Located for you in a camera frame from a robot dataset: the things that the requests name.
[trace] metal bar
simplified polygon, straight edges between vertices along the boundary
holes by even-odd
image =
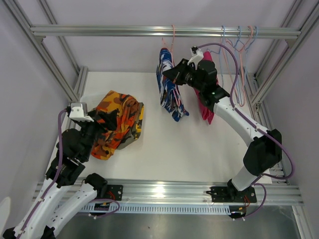
[[[45,65],[48,67],[53,77],[56,79],[57,83],[62,87],[68,100],[77,101],[78,97],[76,96],[75,92],[68,84],[68,82],[65,80],[63,75],[60,73],[59,67],[54,64],[54,60],[50,57],[49,53],[46,51],[42,44],[38,43],[36,37],[32,34],[30,30],[30,25],[28,24],[27,19],[24,18],[24,15],[20,10],[19,5],[17,5],[16,2],[13,0],[2,1],[5,3],[8,10],[12,13],[13,17],[16,19],[17,23],[20,25],[21,29],[26,34],[28,39],[31,41],[32,45],[45,62]]]
[[[308,216],[305,212],[305,208],[302,206],[292,206],[296,223],[299,229],[301,239],[314,239],[313,230],[310,227]]]
[[[79,89],[78,89],[78,95],[79,97],[82,97],[84,94],[84,89],[85,89],[85,85],[86,85],[86,80],[88,78],[88,73],[89,73],[89,69],[87,66],[83,67],[83,74],[82,77],[80,79],[80,85],[79,85]]]
[[[319,23],[319,2],[316,3],[310,17],[307,19],[307,22],[301,29],[301,34],[297,38],[295,44],[289,51],[284,55],[281,59],[280,63],[277,65],[276,69],[272,72],[270,77],[264,80],[257,90],[256,94],[252,98],[252,105],[256,105],[260,103],[266,95],[269,93],[271,87],[273,86],[274,82],[279,78],[281,73],[285,70],[285,68],[289,65],[292,59],[296,56],[299,49],[303,46],[305,41],[314,31],[315,27]]]
[[[281,27],[289,27],[291,25],[291,22],[295,19],[297,16],[297,12],[300,9],[300,6],[304,2],[304,0],[295,0],[294,3],[292,4],[290,10],[288,11],[283,23],[281,24]],[[269,60],[271,57],[274,55],[276,52],[278,46],[280,44],[279,40],[273,40],[271,45],[269,46],[266,56],[263,58],[263,61],[259,65],[257,72],[255,74],[255,77],[258,78],[264,69],[265,65],[268,64]]]
[[[241,38],[248,38],[251,29],[241,28]],[[171,26],[103,26],[103,25],[35,25],[31,28],[35,36],[171,36]],[[176,37],[223,37],[222,27],[175,27]],[[239,28],[225,28],[225,36],[237,38]],[[295,28],[261,27],[257,38],[297,39],[300,31]]]
[[[83,70],[84,70],[84,67],[82,66],[82,67],[80,68],[80,72],[79,72],[79,75],[78,75],[78,80],[76,81],[76,84],[75,84],[75,87],[74,87],[75,93],[78,93],[78,92],[79,92],[80,81],[81,81],[81,79],[82,79]]]
[[[46,2],[46,0],[38,0],[40,7],[42,8],[47,20],[51,23],[51,24],[57,24],[55,17],[53,16],[53,13],[48,5],[48,3]],[[71,52],[71,49],[69,47],[69,45],[67,44],[65,38],[63,36],[58,36],[57,37],[60,45],[63,48],[64,53],[66,54],[68,60],[70,61],[72,67],[74,68],[76,74],[79,74],[80,72],[80,67],[77,64],[74,55]]]
[[[78,178],[62,201],[68,200],[81,187],[82,180]],[[171,205],[211,205],[211,196],[205,192],[211,186],[226,186],[226,183],[202,183],[202,182],[164,182],[145,180],[117,180],[108,179],[109,184],[123,185],[122,202],[128,204],[171,204]],[[35,197],[42,187],[38,183]],[[267,188],[266,205],[303,205],[298,186],[282,184],[265,184]],[[264,198],[264,190],[255,187],[257,204]],[[238,205],[238,203],[214,203],[215,205]]]
[[[57,65],[58,65],[57,62],[55,61],[55,59],[54,59],[53,56],[51,55],[51,53],[50,53],[49,49],[46,47],[45,43],[42,41],[40,44],[42,45],[43,49],[45,50],[45,52],[46,52],[47,55],[49,56],[51,64],[57,66]],[[63,75],[61,69],[60,69],[59,67],[57,67],[56,70],[57,70],[58,74],[65,79],[65,77],[64,77],[64,75]]]
[[[23,8],[21,7],[20,3],[16,0],[13,0],[14,1],[14,4],[17,6],[17,8],[19,9],[20,11],[20,14],[23,18],[23,21],[25,24],[29,25],[29,26],[32,26],[32,23],[29,19],[29,17],[26,15],[25,11],[23,10]]]
[[[246,95],[248,98],[248,106],[251,109],[252,117],[254,118],[254,120],[256,120],[261,125],[267,127],[268,129],[273,129],[272,125],[269,124],[270,121],[266,119],[268,118],[268,116],[264,116],[263,114],[260,114],[260,108],[251,104],[251,98],[258,89],[258,82],[254,80],[254,77],[250,73],[246,74],[245,89],[247,92]]]

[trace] black bracket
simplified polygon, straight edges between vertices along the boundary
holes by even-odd
[[[245,207],[229,206],[230,218],[238,219],[246,216],[247,209]]]
[[[14,234],[15,234],[14,228],[9,228],[5,230],[2,236],[4,239],[16,239],[16,236]]]
[[[191,51],[194,53],[194,54],[196,54],[196,51],[198,50],[198,47],[197,46],[193,46],[192,48],[191,48]]]
[[[108,184],[107,187],[107,193],[105,198],[113,199],[112,194],[115,197],[116,201],[121,201],[123,196],[123,185],[114,185],[114,184]]]
[[[228,187],[214,186],[210,187],[210,191],[206,191],[211,196],[213,203],[245,203],[246,196],[250,203],[257,203],[255,189],[249,187],[243,191],[238,197],[231,197],[228,193]]]

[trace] colorful fabric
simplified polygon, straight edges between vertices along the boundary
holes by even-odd
[[[122,139],[122,141],[117,149],[125,148],[126,146],[133,143],[135,140],[137,140],[141,136],[143,113],[144,113],[144,104],[143,103],[140,103],[140,105],[139,105],[139,112],[140,112],[139,116],[136,118],[136,121],[134,122],[131,130],[128,131],[127,134],[124,135],[124,138]]]
[[[139,103],[133,96],[110,91],[94,110],[109,115],[114,115],[116,112],[116,118],[112,122],[116,125],[116,129],[102,134],[95,142],[91,154],[98,159],[108,160],[137,120],[140,123],[139,132],[137,131],[134,136],[138,138],[142,129],[142,120],[139,118],[143,118],[143,109],[143,103]],[[99,119],[98,123],[103,125],[106,122]]]
[[[162,48],[159,53],[159,65],[157,67],[157,80],[159,85],[160,105],[165,108],[175,121],[179,121],[183,115],[188,116],[185,110],[178,86],[163,75],[163,71],[173,67],[171,53],[167,48]]]
[[[213,61],[212,57],[211,57],[211,54],[209,51],[205,51],[204,52],[204,58],[203,60],[207,60],[207,61]],[[203,120],[207,120],[209,124],[211,124],[211,122],[213,121],[213,118],[214,118],[214,113],[212,111],[210,111],[207,107],[205,107],[200,99],[199,99],[199,91],[194,89],[195,90],[195,93],[198,97],[198,106],[199,106],[199,110],[200,110],[200,113],[201,113],[201,116],[203,118]]]

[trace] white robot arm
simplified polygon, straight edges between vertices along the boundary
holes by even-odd
[[[95,198],[109,197],[107,193],[111,185],[94,173],[85,179],[80,191],[54,211],[84,170],[82,163],[89,160],[97,136],[104,132],[104,128],[92,118],[95,116],[87,115],[85,103],[71,103],[67,111],[69,117],[81,126],[81,130],[73,128],[63,132],[62,140],[59,140],[63,146],[57,145],[57,156],[46,172],[39,195],[22,221],[15,228],[4,232],[5,239],[53,239],[88,202]]]
[[[213,195],[213,202],[244,202],[245,196],[250,202],[256,202],[256,197],[250,197],[255,195],[251,185],[265,170],[282,159],[280,147],[271,140],[273,138],[281,143],[281,134],[276,129],[269,131],[238,108],[230,99],[229,93],[217,84],[215,64],[203,60],[203,54],[197,47],[192,47],[191,51],[191,60],[182,59],[174,68],[164,71],[164,76],[177,85],[188,84],[196,88],[202,104],[223,118],[248,146],[243,160],[244,167],[229,180],[226,188],[221,189],[221,197],[218,195],[218,188],[211,188],[207,193]]]

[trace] metal floor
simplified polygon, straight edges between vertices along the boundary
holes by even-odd
[[[227,216],[114,214],[74,217],[57,239],[300,239],[291,207],[266,206],[244,222]]]

